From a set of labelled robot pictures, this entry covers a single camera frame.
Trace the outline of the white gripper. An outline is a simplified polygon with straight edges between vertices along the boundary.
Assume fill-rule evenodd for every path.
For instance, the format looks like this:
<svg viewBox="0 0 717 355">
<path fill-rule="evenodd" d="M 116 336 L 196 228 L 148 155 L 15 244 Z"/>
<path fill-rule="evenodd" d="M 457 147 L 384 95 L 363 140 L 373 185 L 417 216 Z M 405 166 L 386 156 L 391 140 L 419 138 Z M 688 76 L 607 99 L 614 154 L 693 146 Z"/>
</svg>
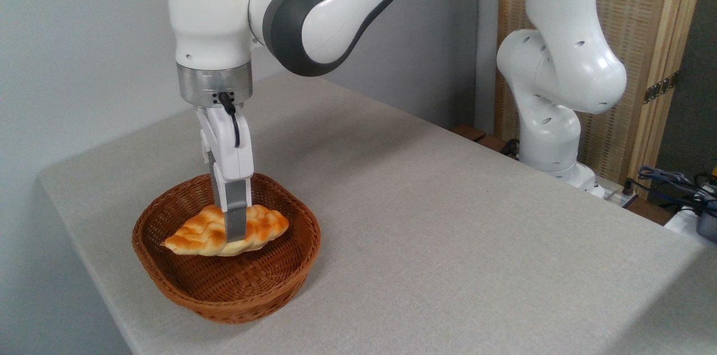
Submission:
<svg viewBox="0 0 717 355">
<path fill-rule="evenodd" d="M 204 150 L 213 158 L 208 159 L 215 206 L 225 213 L 226 241 L 238 242 L 246 237 L 246 210 L 250 202 L 249 179 L 254 174 L 252 140 L 248 121 L 235 106 L 230 115 L 225 108 L 195 108 L 202 127 Z M 225 194 L 226 210 L 222 206 Z"/>
</svg>

